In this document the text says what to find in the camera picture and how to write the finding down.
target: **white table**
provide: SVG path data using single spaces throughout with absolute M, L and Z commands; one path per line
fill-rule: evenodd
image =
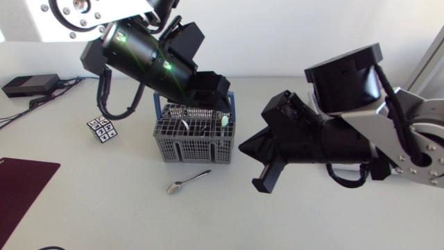
M 113 122 L 119 135 L 105 144 L 85 124 L 100 115 L 95 80 L 0 130 L 0 157 L 61 164 L 4 249 L 442 249 L 442 189 L 390 176 L 349 190 L 322 165 L 288 165 L 272 194 L 256 191 L 251 179 L 263 166 L 239 143 L 265 127 L 260 113 L 271 97 L 289 89 L 306 101 L 311 85 L 230 81 L 237 102 L 230 165 L 163 162 L 148 88 L 133 115 Z M 124 111 L 136 89 L 113 80 L 110 111 Z M 0 117 L 25 110 L 29 99 L 1 93 Z M 206 169 L 213 173 L 167 194 L 173 181 Z

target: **green light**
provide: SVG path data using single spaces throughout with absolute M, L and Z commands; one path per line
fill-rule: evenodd
M 171 66 L 171 63 L 165 61 L 164 62 L 164 68 L 167 69 L 167 70 L 171 70 L 173 68 L 173 66 Z
M 117 41 L 119 41 L 119 42 L 121 42 L 121 43 L 126 43 L 126 35 L 125 34 L 123 34 L 123 33 L 121 33 L 121 32 L 119 32 L 118 34 L 117 34 Z

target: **maroon mat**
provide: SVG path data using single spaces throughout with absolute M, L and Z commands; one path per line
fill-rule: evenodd
M 60 164 L 0 159 L 0 249 Z

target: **gray plastic basket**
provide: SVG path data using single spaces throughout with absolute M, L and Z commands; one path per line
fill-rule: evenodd
M 155 92 L 157 121 L 153 136 L 164 161 L 230 163 L 236 127 L 236 109 L 232 92 L 228 92 L 228 98 L 231 103 L 229 113 L 170 103 L 160 111 L 160 95 Z M 224 128 L 221 126 L 223 116 L 228 117 L 228 125 Z

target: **calibration cube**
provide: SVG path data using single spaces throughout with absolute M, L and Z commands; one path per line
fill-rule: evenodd
M 97 140 L 104 143 L 117 135 L 117 131 L 112 123 L 103 116 L 97 117 L 88 122 L 87 125 Z

